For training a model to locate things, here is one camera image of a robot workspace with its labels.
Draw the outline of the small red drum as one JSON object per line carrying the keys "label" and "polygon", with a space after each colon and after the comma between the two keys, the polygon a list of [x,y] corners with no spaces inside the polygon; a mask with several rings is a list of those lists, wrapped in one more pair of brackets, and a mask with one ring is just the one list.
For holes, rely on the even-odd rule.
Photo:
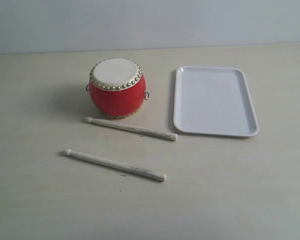
{"label": "small red drum", "polygon": [[93,66],[86,90],[94,105],[111,118],[134,114],[150,96],[142,68],[127,58],[109,58]]}

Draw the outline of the white rectangular plastic tray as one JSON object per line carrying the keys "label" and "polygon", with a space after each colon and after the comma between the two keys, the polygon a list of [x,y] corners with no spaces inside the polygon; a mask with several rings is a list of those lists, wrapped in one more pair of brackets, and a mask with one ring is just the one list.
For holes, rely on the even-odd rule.
{"label": "white rectangular plastic tray", "polygon": [[245,74],[230,67],[178,68],[173,124],[187,134],[238,138],[257,135],[259,124]]}

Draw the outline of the white drumstick front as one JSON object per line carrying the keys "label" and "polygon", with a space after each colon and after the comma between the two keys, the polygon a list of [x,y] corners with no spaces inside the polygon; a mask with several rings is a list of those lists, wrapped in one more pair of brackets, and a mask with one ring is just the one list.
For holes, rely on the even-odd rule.
{"label": "white drumstick front", "polygon": [[133,166],[133,165],[129,165],[127,163],[121,163],[121,162],[117,162],[114,160],[109,160],[109,159],[99,157],[99,156],[94,156],[94,155],[91,155],[88,153],[74,151],[72,149],[64,149],[62,151],[62,153],[65,156],[70,156],[70,157],[73,157],[73,158],[76,158],[76,159],[79,159],[82,161],[94,163],[94,164],[101,165],[101,166],[108,167],[108,168],[113,168],[113,169],[120,170],[123,172],[128,172],[128,173],[135,174],[138,176],[153,179],[153,180],[156,180],[159,182],[164,182],[167,179],[167,175],[165,173],[155,172],[155,171],[143,168],[143,167]]}

